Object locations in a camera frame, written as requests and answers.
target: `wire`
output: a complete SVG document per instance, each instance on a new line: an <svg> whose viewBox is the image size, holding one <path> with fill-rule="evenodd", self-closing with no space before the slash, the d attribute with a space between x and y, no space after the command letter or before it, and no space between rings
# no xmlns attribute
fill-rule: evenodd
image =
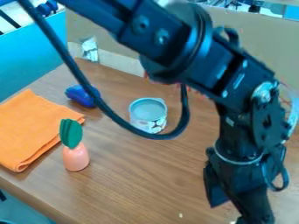
<svg viewBox="0 0 299 224"><path fill-rule="evenodd" d="M93 88L85 77L85 75L81 72L78 65L67 51L64 44L61 42L59 37L56 35L55 31L52 27L46 22L46 20L36 11L34 6L30 3L29 0L18 0L19 4L24 8L24 10L28 13L29 16L36 22L39 29L48 37L52 45L55 47L57 52L59 53L61 59L66 63L70 71L73 73L73 76L76 80L81 84L84 90L93 98L94 104L106 114L106 116L110 117L115 123L119 124L126 130L131 131L132 133L145 137L148 139L154 140L165 140L172 139L174 137L179 136L187 127L188 122L190 120L190 110L188 104L188 96L186 91L185 84L181 84L181 102L182 102L182 114L180 117L180 121L178 122L177 127L170 133L166 134L150 134L148 132L142 131L130 123L119 117L100 97L98 97Z"/></svg>
<svg viewBox="0 0 299 224"><path fill-rule="evenodd" d="M12 222L10 220L0 220L0 224L16 224L15 222Z"/></svg>

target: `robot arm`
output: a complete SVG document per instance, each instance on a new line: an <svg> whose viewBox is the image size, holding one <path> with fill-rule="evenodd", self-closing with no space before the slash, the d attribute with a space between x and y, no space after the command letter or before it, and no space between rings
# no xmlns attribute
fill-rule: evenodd
<svg viewBox="0 0 299 224"><path fill-rule="evenodd" d="M230 28L212 28L210 16L192 3L163 9L152 0L58 0L67 8L107 29L121 44L139 52L154 81L182 83L181 122L172 135L151 135L131 127L94 95L90 83L46 21L28 0L18 0L51 40L78 82L95 104L123 128L151 139L176 137L189 121L184 85L216 103L219 139L208 149L204 171L212 207L231 200L241 213L238 224L274 223L267 188L280 191L289 176L283 166L296 119L285 120L278 80L265 65L240 48ZM225 32L228 40L220 33ZM283 185L272 184L282 175Z"/></svg>

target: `orange cloth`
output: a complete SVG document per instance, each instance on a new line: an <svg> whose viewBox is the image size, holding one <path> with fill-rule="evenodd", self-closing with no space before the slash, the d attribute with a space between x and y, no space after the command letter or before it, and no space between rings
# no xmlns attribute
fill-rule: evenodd
<svg viewBox="0 0 299 224"><path fill-rule="evenodd" d="M82 114L35 95L30 89L0 105L0 164L22 172L60 142L60 120L84 122Z"/></svg>

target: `open can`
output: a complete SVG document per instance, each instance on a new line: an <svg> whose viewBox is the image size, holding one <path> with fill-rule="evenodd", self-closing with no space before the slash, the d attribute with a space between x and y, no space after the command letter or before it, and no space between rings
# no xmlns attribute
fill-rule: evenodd
<svg viewBox="0 0 299 224"><path fill-rule="evenodd" d="M140 98L129 105L130 123L150 134L165 129L167 106L161 98Z"/></svg>

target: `wooden table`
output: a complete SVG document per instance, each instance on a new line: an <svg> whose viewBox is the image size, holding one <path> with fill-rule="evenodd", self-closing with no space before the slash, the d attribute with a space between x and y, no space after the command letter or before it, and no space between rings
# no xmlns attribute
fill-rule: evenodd
<svg viewBox="0 0 299 224"><path fill-rule="evenodd" d="M176 125L180 102L174 87L78 61L102 97L121 115L128 116L128 105L135 98L162 97L169 107L169 128ZM239 215L230 203L211 209L205 198L205 148L213 144L219 129L211 102L192 95L187 131L175 140L150 141L120 128L98 109L68 101L64 90L74 83L61 66L28 88L86 115L84 143L91 164L84 171L66 171L58 145L22 173L0 168L0 188L58 223L227 224L236 220ZM289 141L290 188L270 194L279 224L299 223L297 138L296 134Z"/></svg>

